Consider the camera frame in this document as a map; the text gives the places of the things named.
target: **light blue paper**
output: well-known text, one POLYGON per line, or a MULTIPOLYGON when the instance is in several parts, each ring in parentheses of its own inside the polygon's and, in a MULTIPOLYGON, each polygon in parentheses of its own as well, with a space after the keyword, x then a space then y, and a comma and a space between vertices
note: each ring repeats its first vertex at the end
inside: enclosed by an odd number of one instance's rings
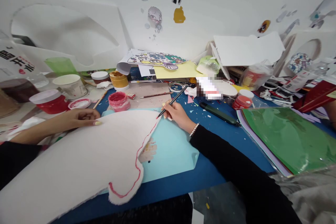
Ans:
MULTIPOLYGON (((160 112, 161 108, 135 110, 160 112)), ((103 112, 102 116, 113 113, 114 111, 108 110, 103 112)), ((150 163, 148 161, 142 163, 144 170, 142 183, 193 170, 200 153, 187 141, 188 137, 189 135, 175 122, 162 118, 152 134, 153 142, 157 145, 156 154, 150 163)))

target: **yellow paper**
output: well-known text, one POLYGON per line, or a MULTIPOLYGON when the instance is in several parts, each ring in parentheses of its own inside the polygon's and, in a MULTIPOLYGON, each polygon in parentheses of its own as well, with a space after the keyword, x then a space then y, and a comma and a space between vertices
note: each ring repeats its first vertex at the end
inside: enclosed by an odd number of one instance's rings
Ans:
POLYGON ((171 78, 189 78, 196 77, 201 74, 196 70, 196 65, 191 61, 186 61, 178 64, 177 70, 169 70, 163 66, 155 66, 155 75, 158 79, 171 79, 171 78))

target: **black sleeve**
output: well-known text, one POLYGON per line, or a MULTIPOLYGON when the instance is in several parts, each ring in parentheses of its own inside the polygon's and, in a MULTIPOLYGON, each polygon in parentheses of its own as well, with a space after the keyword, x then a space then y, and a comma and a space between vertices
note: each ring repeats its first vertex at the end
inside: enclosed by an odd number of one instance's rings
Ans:
POLYGON ((41 147, 13 142, 0 145, 0 190, 37 157, 41 147))
POLYGON ((274 179, 228 142, 199 125, 190 143, 243 195, 246 223, 301 223, 274 179))

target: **right hand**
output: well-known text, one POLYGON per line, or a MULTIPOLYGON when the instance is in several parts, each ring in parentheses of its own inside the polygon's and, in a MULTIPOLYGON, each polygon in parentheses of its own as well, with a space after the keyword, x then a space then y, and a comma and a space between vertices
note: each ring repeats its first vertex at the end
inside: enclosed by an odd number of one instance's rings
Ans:
POLYGON ((175 102, 172 106, 170 106, 170 102, 171 100, 166 101, 166 104, 163 106, 163 108, 166 109, 163 116, 165 118, 173 119, 181 129, 191 134, 196 126, 196 123, 190 120, 181 104, 175 102))

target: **yellow paint jar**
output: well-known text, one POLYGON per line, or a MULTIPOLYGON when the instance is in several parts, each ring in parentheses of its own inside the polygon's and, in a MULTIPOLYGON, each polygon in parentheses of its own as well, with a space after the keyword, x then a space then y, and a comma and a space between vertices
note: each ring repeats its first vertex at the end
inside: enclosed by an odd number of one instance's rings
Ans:
POLYGON ((118 71, 113 71, 110 73, 110 79, 117 91, 125 91, 129 88, 127 76, 119 73, 118 71))

